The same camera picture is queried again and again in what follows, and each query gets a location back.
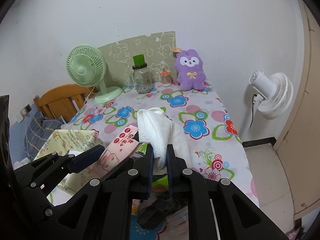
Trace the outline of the yellow cartoon gift box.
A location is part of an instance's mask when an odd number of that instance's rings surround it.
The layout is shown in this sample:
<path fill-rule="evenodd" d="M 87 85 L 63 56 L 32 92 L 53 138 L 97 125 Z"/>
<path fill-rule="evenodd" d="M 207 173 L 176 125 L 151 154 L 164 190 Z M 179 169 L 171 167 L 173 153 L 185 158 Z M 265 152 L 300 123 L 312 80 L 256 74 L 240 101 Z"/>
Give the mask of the yellow cartoon gift box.
<path fill-rule="evenodd" d="M 102 144 L 96 131 L 57 129 L 41 147 L 35 159 L 40 159 L 53 152 L 58 155 L 66 155 L 71 151 L 77 155 L 79 152 L 85 152 Z M 89 171 L 92 167 L 90 165 L 79 173 L 68 174 L 58 184 L 58 188 L 74 195 L 90 180 Z"/>

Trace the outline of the grey plaid pillow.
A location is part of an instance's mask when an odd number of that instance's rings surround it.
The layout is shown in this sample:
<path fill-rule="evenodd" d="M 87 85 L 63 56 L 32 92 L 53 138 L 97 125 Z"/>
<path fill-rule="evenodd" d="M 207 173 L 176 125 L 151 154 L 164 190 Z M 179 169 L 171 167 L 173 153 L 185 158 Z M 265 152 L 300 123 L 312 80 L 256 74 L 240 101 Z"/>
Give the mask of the grey plaid pillow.
<path fill-rule="evenodd" d="M 38 111 L 32 117 L 24 139 L 25 153 L 30 161 L 33 161 L 47 139 L 56 130 L 65 124 L 65 120 L 50 119 Z"/>

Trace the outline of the black fabric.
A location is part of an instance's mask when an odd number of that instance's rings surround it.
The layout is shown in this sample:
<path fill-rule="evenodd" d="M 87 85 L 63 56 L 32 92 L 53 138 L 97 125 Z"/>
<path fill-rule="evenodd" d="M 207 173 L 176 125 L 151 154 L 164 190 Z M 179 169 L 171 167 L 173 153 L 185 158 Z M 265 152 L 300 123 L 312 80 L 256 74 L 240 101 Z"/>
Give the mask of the black fabric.
<path fill-rule="evenodd" d="M 137 223 L 143 229 L 155 229 L 169 215 L 183 209 L 185 206 L 187 206 L 185 199 L 172 198 L 169 191 L 162 192 L 151 205 L 140 212 Z"/>

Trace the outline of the pink cartoon tissue pack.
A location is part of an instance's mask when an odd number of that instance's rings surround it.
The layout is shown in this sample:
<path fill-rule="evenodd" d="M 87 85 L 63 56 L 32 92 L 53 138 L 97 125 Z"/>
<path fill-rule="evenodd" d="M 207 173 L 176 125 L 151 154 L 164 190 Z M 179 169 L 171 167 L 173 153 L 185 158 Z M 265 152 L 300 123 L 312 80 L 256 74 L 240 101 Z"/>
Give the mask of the pink cartoon tissue pack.
<path fill-rule="evenodd" d="M 140 145 L 138 139 L 135 139 L 137 132 L 138 128 L 133 125 L 129 125 L 123 129 L 107 146 L 98 161 L 91 167 L 88 173 L 88 179 L 102 178 L 125 158 L 131 157 Z"/>

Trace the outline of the white towel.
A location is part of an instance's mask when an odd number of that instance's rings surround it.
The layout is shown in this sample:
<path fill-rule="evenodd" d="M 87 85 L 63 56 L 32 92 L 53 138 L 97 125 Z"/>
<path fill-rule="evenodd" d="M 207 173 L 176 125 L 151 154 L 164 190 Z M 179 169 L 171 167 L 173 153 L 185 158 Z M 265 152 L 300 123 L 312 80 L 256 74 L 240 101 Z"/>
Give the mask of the white towel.
<path fill-rule="evenodd" d="M 149 143 L 153 148 L 154 174 L 166 173 L 169 144 L 172 144 L 175 155 L 184 159 L 188 168 L 192 167 L 187 137 L 182 126 L 167 118 L 162 109 L 158 107 L 140 109 L 137 112 L 137 124 L 139 141 Z"/>

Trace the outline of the green desk fan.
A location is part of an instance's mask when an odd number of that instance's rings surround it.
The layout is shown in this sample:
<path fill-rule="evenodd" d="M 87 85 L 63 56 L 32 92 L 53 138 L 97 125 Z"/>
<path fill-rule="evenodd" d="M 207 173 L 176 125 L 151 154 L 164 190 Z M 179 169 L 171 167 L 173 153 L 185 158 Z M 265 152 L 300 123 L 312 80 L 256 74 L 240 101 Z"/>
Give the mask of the green desk fan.
<path fill-rule="evenodd" d="M 67 57 L 66 70 L 77 85 L 99 87 L 100 91 L 94 96 L 95 103 L 109 102 L 122 93 L 122 89 L 117 86 L 106 86 L 104 76 L 107 64 L 98 48 L 87 45 L 75 47 Z"/>

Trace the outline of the wooden bed headboard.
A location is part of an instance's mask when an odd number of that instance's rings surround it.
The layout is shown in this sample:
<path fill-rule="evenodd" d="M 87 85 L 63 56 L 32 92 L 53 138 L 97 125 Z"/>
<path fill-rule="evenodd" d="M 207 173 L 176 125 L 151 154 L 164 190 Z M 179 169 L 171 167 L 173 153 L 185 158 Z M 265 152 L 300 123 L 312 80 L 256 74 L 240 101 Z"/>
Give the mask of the wooden bed headboard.
<path fill-rule="evenodd" d="M 76 84 L 63 85 L 36 96 L 34 103 L 37 109 L 50 119 L 63 117 L 67 122 L 85 105 L 85 98 L 92 98 L 97 92 L 95 87 L 81 87 Z"/>

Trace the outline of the glass mason jar mug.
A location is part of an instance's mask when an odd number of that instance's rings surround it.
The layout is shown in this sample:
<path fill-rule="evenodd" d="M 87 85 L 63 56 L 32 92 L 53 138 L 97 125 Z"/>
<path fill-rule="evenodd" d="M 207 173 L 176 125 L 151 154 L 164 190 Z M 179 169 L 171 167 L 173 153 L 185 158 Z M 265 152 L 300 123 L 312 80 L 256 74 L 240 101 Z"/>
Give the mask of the glass mason jar mug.
<path fill-rule="evenodd" d="M 138 94 L 147 94 L 152 89 L 151 73 L 148 70 L 148 65 L 145 62 L 144 55 L 136 55 L 133 57 L 134 65 L 132 66 L 132 74 L 130 81 L 134 85 Z"/>

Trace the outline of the floral tablecloth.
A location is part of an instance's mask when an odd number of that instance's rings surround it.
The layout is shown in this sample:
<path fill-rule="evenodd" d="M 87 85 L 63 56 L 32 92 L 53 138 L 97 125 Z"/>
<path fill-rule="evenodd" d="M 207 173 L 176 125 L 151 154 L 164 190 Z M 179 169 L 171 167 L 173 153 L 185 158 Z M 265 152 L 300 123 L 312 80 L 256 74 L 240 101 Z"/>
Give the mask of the floral tablecloth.
<path fill-rule="evenodd" d="M 182 91 L 176 85 L 156 84 L 138 94 L 133 86 L 122 88 L 106 103 L 88 100 L 60 129 L 96 131 L 107 147 L 129 125 L 136 126 L 140 109 L 158 107 L 182 126 L 187 137 L 192 169 L 206 179 L 232 181 L 253 202 L 258 202 L 253 176 L 237 130 L 213 87 Z"/>

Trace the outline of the purple plush bunny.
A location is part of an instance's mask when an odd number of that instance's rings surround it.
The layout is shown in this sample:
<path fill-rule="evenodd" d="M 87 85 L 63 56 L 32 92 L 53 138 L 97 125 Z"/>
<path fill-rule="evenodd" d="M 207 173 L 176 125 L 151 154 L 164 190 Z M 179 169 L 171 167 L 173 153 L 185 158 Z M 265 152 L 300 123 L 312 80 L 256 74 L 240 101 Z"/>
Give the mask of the purple plush bunny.
<path fill-rule="evenodd" d="M 176 56 L 175 69 L 177 82 L 182 91 L 203 90 L 206 75 L 203 71 L 203 62 L 194 49 L 181 51 Z"/>

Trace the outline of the cotton swab jar orange lid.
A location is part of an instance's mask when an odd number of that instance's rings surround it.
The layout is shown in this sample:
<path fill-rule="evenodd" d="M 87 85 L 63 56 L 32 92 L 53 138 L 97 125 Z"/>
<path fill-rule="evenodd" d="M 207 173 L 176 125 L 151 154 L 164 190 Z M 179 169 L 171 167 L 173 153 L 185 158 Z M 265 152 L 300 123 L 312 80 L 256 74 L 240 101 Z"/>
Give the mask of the cotton swab jar orange lid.
<path fill-rule="evenodd" d="M 168 70 L 161 71 L 160 80 L 163 86 L 170 86 L 172 84 L 171 72 Z"/>

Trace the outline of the wall power socket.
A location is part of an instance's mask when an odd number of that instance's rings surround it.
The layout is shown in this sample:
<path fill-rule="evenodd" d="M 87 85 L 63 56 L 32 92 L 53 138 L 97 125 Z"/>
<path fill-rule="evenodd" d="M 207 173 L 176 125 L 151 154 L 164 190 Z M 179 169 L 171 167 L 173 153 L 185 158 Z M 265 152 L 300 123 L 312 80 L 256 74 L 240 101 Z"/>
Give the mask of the wall power socket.
<path fill-rule="evenodd" d="M 32 107 L 28 104 L 21 111 L 20 114 L 22 118 L 25 118 L 32 110 Z"/>

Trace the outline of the green tissue pack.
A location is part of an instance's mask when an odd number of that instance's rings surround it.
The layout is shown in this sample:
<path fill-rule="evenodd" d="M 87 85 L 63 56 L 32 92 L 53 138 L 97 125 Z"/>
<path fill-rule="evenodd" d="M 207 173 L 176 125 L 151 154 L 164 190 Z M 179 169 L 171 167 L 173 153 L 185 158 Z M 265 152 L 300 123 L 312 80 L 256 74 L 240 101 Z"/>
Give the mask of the green tissue pack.
<path fill-rule="evenodd" d="M 144 157 L 146 154 L 147 143 L 142 143 L 138 146 L 136 152 L 132 155 L 133 159 Z M 169 189 L 168 176 L 166 174 L 153 175 L 151 191 L 154 193 L 162 193 Z"/>

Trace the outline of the white standing fan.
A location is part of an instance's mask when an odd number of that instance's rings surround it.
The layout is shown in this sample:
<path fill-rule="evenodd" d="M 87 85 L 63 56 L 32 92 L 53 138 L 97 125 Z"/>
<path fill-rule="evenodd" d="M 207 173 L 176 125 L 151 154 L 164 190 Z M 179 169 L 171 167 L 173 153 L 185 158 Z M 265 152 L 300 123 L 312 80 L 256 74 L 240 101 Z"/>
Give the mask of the white standing fan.
<path fill-rule="evenodd" d="M 252 96 L 249 116 L 239 130 L 241 140 L 245 139 L 256 113 L 259 112 L 266 120 L 276 119 L 288 109 L 294 94 L 291 80 L 282 72 L 266 76 L 255 70 L 249 78 L 249 85 L 255 94 Z"/>

